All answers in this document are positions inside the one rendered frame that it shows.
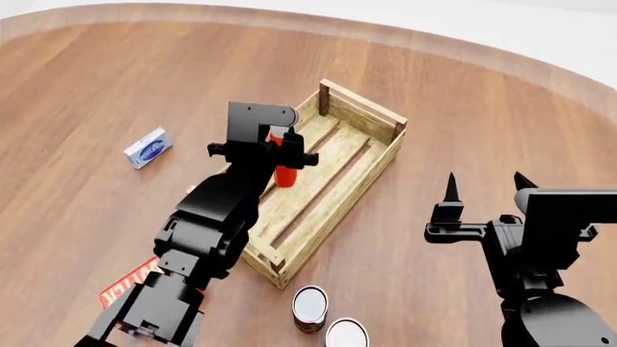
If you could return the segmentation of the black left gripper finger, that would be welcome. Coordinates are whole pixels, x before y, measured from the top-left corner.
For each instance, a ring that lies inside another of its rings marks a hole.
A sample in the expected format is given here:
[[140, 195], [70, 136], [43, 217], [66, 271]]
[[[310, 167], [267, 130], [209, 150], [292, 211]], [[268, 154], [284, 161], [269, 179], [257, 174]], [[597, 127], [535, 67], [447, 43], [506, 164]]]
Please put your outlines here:
[[285, 132], [282, 138], [282, 158], [302, 159], [304, 154], [303, 136], [293, 132]]

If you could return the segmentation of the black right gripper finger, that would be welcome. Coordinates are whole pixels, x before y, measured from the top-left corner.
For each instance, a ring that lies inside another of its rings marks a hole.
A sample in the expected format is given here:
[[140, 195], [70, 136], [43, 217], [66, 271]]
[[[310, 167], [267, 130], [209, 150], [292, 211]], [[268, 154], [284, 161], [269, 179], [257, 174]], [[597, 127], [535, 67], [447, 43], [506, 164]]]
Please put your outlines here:
[[454, 173], [450, 173], [443, 201], [435, 204], [432, 213], [433, 224], [461, 224], [464, 204], [459, 199], [457, 182]]
[[534, 184], [529, 178], [527, 178], [525, 175], [523, 175], [520, 172], [515, 172], [514, 173], [514, 183], [515, 183], [515, 187], [516, 190], [518, 192], [520, 191], [537, 191], [539, 190], [539, 187]]

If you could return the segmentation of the tin can with red label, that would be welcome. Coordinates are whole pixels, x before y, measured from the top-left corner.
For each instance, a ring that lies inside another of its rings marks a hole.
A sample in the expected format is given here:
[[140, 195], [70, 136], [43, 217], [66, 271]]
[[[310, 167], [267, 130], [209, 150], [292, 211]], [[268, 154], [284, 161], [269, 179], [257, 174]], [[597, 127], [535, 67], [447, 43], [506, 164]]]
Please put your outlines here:
[[304, 334], [314, 334], [325, 326], [329, 298], [323, 288], [305, 285], [294, 294], [291, 308], [296, 328]]

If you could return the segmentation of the red flat carton box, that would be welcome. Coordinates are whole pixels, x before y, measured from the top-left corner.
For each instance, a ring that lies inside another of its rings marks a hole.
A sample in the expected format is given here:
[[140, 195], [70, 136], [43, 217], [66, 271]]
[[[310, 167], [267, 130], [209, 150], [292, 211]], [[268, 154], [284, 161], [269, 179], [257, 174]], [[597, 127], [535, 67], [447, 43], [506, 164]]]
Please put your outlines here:
[[150, 272], [163, 273], [163, 271], [158, 267], [158, 262], [159, 258], [154, 256], [101, 291], [98, 294], [98, 299], [102, 305], [102, 308], [106, 309], [111, 306], [112, 303], [114, 303], [135, 283], [144, 282]]

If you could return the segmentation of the white and blue carton box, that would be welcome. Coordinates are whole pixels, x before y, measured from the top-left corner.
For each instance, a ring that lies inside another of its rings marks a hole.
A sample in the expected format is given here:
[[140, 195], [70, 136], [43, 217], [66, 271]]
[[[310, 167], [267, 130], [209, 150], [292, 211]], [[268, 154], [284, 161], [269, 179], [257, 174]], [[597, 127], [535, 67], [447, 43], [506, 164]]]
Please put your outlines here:
[[172, 146], [171, 136], [159, 126], [125, 149], [123, 154], [134, 170], [140, 170]]

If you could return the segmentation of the red ketchup bottle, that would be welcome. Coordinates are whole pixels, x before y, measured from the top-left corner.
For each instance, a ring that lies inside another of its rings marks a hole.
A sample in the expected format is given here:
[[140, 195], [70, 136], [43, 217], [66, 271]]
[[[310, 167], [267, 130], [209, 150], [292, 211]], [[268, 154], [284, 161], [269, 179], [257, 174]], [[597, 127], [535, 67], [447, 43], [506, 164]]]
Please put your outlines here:
[[[282, 141], [289, 127], [270, 126], [269, 141], [273, 141], [278, 147], [282, 146]], [[278, 165], [274, 172], [274, 179], [279, 188], [292, 187], [297, 178], [297, 170]]]

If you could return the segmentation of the tin can with white lid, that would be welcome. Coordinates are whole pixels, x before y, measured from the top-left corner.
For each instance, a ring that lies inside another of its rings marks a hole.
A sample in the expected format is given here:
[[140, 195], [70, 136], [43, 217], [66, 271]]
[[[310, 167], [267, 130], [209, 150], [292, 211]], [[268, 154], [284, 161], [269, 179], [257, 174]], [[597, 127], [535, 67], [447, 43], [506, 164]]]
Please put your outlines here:
[[324, 347], [369, 347], [369, 336], [358, 320], [342, 317], [328, 327]]

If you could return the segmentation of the wooden slatted tray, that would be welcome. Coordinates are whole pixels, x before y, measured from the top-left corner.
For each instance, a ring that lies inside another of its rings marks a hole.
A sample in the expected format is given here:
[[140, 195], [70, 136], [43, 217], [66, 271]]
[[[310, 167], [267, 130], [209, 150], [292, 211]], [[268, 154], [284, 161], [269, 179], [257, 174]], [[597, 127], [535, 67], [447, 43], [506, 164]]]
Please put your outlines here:
[[301, 103], [297, 131], [319, 155], [293, 187], [270, 182], [242, 253], [264, 278], [285, 288], [395, 157], [407, 120], [331, 80]]

